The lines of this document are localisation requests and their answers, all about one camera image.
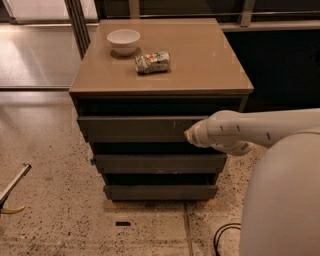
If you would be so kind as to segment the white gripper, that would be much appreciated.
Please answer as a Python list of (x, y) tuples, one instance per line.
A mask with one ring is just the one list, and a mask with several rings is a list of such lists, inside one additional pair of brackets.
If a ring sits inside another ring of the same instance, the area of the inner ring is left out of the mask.
[(200, 148), (208, 148), (210, 146), (206, 124), (206, 120), (201, 120), (184, 131), (184, 136), (190, 144)]

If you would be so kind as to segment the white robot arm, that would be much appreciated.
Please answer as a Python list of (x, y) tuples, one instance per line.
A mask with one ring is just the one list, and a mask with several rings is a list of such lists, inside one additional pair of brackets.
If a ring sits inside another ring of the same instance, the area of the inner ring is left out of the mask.
[(320, 256), (320, 109), (219, 111), (188, 142), (243, 156), (267, 149), (246, 192), (239, 256)]

